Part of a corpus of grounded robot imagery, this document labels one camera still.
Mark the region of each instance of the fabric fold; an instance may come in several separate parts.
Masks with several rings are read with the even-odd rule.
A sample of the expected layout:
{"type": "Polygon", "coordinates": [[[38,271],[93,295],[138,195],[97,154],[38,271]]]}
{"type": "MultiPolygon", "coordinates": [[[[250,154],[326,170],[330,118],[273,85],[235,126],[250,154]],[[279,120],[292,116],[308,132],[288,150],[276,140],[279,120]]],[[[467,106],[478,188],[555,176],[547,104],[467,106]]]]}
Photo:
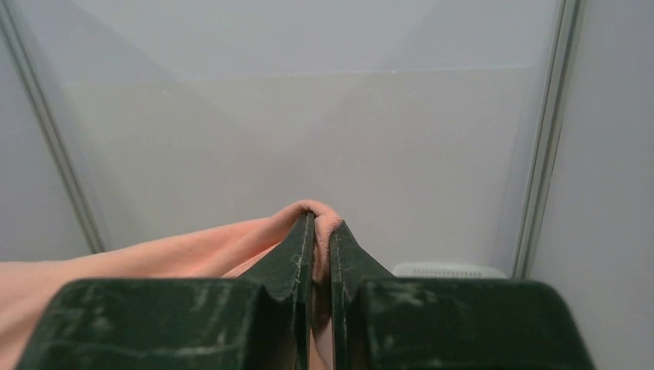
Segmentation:
{"type": "MultiPolygon", "coordinates": [[[[66,283],[83,278],[235,278],[279,244],[297,218],[315,214],[313,280],[317,293],[313,328],[317,353],[332,368],[329,293],[329,237],[342,223],[329,206],[301,200],[271,217],[153,240],[118,251],[67,261],[0,263],[0,368],[15,366],[52,296],[66,283]]],[[[312,361],[311,368],[322,368],[312,361]]]]}

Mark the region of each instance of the white wall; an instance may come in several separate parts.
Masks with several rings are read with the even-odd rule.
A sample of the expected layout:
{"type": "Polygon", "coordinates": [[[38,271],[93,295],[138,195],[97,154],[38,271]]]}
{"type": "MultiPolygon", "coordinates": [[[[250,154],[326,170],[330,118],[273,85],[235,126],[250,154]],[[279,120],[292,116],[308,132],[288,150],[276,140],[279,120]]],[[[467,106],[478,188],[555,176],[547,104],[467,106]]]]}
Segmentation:
{"type": "Polygon", "coordinates": [[[531,276],[598,370],[652,368],[654,2],[587,2],[531,276]]]}
{"type": "Polygon", "coordinates": [[[0,37],[0,261],[56,260],[88,253],[39,122],[0,37]]]}
{"type": "Polygon", "coordinates": [[[13,3],[109,248],[312,197],[510,273],[557,1],[13,3]]]}

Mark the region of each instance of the white plastic vent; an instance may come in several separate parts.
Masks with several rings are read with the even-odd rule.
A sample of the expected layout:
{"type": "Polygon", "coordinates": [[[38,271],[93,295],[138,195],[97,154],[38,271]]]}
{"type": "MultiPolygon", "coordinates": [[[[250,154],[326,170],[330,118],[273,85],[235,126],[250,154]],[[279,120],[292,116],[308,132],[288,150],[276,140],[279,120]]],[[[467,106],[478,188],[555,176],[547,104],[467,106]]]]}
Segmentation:
{"type": "Polygon", "coordinates": [[[393,274],[399,278],[463,278],[505,279],[507,275],[497,268],[474,264],[436,264],[413,262],[398,264],[393,274]]]}

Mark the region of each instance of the pink fabric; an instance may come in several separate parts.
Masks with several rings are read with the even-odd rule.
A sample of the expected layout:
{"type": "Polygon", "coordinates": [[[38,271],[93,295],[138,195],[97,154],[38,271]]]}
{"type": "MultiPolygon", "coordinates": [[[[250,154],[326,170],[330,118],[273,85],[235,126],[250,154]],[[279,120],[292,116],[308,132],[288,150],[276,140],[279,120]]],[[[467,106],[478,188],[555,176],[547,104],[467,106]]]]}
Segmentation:
{"type": "MultiPolygon", "coordinates": [[[[262,259],[290,231],[295,220],[312,211],[315,219],[313,279],[329,283],[329,236],[341,224],[339,215],[325,204],[302,200],[272,217],[244,221],[191,234],[154,240],[119,251],[68,261],[0,263],[0,369],[15,366],[32,330],[52,296],[67,282],[80,278],[233,278],[262,259]]],[[[312,354],[328,369],[332,340],[328,318],[316,326],[312,354]],[[319,343],[316,351],[314,342],[319,343]]],[[[312,356],[311,368],[322,368],[312,356]]]]}

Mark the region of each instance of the pink cloth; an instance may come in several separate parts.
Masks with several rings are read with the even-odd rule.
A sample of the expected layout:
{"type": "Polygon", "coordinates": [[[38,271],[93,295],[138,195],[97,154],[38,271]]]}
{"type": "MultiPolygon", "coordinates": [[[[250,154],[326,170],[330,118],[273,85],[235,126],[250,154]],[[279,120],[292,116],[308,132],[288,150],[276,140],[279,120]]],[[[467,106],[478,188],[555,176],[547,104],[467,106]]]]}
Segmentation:
{"type": "MultiPolygon", "coordinates": [[[[80,278],[233,278],[245,272],[281,242],[306,211],[315,215],[313,279],[329,283],[329,237],[341,224],[325,204],[302,200],[272,217],[244,221],[191,234],[149,241],[119,251],[68,261],[0,263],[0,369],[12,368],[52,296],[80,278]]],[[[326,317],[326,307],[314,304],[326,317]]],[[[328,322],[315,330],[311,368],[333,368],[328,322]],[[318,354],[323,364],[315,360],[318,354]]]]}

